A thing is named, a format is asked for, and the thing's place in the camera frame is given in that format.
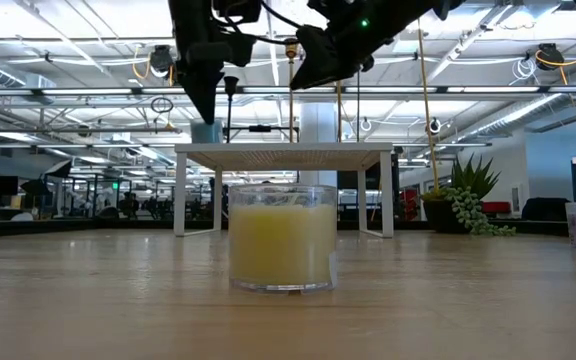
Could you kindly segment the yellow candle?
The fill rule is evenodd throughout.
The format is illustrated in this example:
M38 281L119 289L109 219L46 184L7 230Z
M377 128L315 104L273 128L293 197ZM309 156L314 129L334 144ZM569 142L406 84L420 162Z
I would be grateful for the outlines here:
M336 287L335 187L240 185L229 189L228 200L232 286L301 293Z

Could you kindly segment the potted succulent plant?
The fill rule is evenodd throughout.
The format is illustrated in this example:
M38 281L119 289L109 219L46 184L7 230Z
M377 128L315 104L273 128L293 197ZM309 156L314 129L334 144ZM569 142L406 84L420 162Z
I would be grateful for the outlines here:
M465 166L453 163L451 183L422 195L423 209L429 226L438 233L486 236L514 236L514 227L494 225L484 214L483 198L494 188L499 173L491 170L492 161L480 158L473 165L470 157Z

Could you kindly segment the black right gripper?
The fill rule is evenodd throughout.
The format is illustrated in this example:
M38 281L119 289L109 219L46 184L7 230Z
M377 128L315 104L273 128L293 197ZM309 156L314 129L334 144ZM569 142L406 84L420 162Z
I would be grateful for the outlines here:
M309 0L324 16L325 29L304 25L296 36L305 51L290 82L292 90L308 89L351 78L372 68L372 53L409 24L431 11L445 20L466 0Z

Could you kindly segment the blue candle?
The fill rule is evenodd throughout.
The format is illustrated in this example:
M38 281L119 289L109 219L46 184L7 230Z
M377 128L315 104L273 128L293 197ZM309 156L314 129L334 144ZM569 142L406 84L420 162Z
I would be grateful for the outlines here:
M190 136L193 143L222 143L224 140L222 121L216 120L212 124L207 124L202 119L192 120L190 122Z

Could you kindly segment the black aluminium table frame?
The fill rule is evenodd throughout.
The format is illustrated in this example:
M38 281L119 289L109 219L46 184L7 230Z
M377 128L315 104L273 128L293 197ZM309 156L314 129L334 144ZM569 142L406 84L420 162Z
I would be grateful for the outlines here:
M518 234L568 236L568 225L565 221L523 221L494 220L494 225L509 228L515 227ZM212 229L212 221L187 221L186 231ZM97 229L173 229L172 220L99 220L99 219L66 219L45 221L0 221L0 236L41 234L68 231ZM337 229L341 231L359 230L357 221L339 221ZM395 230L426 231L431 230L426 221L395 222Z

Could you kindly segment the gold candlestick holder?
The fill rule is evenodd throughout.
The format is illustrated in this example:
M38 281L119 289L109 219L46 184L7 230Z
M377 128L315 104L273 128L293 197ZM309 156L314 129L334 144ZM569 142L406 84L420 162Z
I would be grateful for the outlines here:
M297 43L289 43L285 44L285 55L288 59L288 71L289 71L289 80L288 80L288 90L289 90L289 142L295 142L295 117L294 117L294 94L291 87L291 83L295 73L295 58L298 53L298 44Z
M342 102L342 82L341 81L337 81L336 82L336 101L337 101L337 142L338 143L342 143L342 135L343 135L343 113L342 113L342 107L343 107L343 102Z

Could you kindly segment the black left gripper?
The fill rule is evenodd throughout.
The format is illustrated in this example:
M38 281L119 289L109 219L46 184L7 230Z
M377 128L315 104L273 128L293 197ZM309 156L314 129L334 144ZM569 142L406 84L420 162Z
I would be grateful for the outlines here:
M217 85L231 49L227 36L259 20L261 0L168 0L183 87L206 124L215 122Z

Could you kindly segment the small white table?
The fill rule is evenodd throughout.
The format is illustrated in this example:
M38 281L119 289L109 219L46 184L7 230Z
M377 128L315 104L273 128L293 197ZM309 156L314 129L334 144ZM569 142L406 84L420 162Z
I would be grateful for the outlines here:
M372 235L394 235L392 155L390 143L240 143L177 144L174 189L173 233L185 230L187 163L193 161L214 171L216 191L212 232L222 229L222 174L225 171L355 171L358 176L359 231L370 233L367 225L366 176L378 163L381 175L382 231Z

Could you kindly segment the black bar stand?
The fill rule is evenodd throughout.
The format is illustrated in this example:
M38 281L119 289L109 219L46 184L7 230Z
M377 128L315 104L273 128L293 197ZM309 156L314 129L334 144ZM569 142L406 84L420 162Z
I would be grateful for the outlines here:
M249 125L224 127L222 129L224 143L283 143L298 142L300 129L290 130L288 126Z

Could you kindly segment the black candlestick holder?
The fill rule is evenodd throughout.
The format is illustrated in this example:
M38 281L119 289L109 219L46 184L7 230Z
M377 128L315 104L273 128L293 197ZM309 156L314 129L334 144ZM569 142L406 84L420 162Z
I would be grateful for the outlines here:
M232 121L232 104L235 93L237 92L237 86L239 79L235 76L225 76L223 78L225 85L225 93L228 97L228 112L226 126L224 127L224 134L226 136L226 142L230 142L230 131L231 131L231 121Z

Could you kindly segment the white building column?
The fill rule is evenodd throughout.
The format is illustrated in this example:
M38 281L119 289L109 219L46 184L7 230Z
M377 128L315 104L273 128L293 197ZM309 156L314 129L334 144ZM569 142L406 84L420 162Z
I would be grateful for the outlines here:
M334 103L303 103L300 113L300 143L336 143L338 120ZM337 186L336 171L301 171L306 185Z

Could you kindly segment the person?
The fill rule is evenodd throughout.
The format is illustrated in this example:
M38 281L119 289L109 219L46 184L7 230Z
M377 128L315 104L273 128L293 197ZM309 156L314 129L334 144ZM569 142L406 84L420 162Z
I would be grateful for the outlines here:
M124 198L119 202L119 210L128 220L137 219L139 202L136 195L132 192L125 192Z

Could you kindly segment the black studio light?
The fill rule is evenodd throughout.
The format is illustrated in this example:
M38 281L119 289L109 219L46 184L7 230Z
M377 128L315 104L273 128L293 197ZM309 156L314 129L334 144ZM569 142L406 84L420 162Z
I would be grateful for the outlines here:
M33 179L24 182L21 185L21 189L30 196L45 196L52 194L47 184L42 179Z
M51 168L49 168L48 170L46 170L43 175L45 177L55 177L55 178L68 178L70 175L70 172L72 170L72 161L71 160L65 160L59 163L56 163L55 165L53 165Z

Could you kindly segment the black background bag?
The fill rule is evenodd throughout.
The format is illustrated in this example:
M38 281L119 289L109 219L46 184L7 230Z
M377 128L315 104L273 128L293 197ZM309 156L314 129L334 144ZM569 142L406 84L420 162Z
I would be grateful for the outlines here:
M565 221L565 198L530 198L522 209L522 219L528 221Z

